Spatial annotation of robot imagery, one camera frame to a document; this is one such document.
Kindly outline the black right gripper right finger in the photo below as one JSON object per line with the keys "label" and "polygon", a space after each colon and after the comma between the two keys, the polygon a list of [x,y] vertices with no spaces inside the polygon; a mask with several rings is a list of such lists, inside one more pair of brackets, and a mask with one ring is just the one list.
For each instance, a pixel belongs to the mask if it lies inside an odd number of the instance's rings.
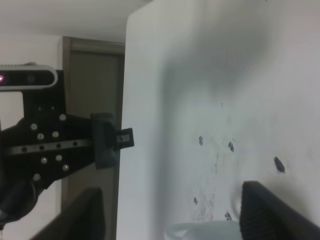
{"label": "black right gripper right finger", "polygon": [[242,185],[239,217],[244,240],[318,240],[320,228],[257,181]]}

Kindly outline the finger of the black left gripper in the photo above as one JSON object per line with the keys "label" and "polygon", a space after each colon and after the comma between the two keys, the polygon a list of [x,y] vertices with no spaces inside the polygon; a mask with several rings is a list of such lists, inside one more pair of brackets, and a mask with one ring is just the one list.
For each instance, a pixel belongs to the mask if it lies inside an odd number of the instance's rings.
{"label": "finger of the black left gripper", "polygon": [[116,147],[130,148],[134,147],[134,135],[132,128],[126,128],[116,131]]}

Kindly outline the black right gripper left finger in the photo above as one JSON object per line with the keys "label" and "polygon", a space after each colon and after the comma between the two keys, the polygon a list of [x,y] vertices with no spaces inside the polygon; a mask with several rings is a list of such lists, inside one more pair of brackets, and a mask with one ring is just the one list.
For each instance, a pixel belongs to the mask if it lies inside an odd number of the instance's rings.
{"label": "black right gripper left finger", "polygon": [[106,234],[103,193],[87,188],[33,240],[103,240]]}

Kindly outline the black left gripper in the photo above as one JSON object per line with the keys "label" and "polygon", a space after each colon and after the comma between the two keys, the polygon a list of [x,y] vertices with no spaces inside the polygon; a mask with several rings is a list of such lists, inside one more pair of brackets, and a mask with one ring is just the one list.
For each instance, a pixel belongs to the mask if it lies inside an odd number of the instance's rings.
{"label": "black left gripper", "polygon": [[91,128],[88,119],[67,114],[64,73],[57,74],[50,88],[17,91],[22,94],[23,117],[0,132],[2,170],[10,182],[39,175],[39,185],[48,188],[90,165],[93,152],[98,170],[118,164],[112,114],[92,113]]}

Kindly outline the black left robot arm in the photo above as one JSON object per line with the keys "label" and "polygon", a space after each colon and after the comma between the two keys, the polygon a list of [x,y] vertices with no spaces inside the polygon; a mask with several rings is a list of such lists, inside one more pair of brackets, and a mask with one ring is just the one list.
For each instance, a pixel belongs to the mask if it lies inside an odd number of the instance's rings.
{"label": "black left robot arm", "polygon": [[117,129],[110,113],[67,113],[62,70],[2,70],[0,90],[20,92],[23,117],[0,132],[0,225],[19,221],[52,183],[90,164],[118,164],[134,146],[133,130]]}

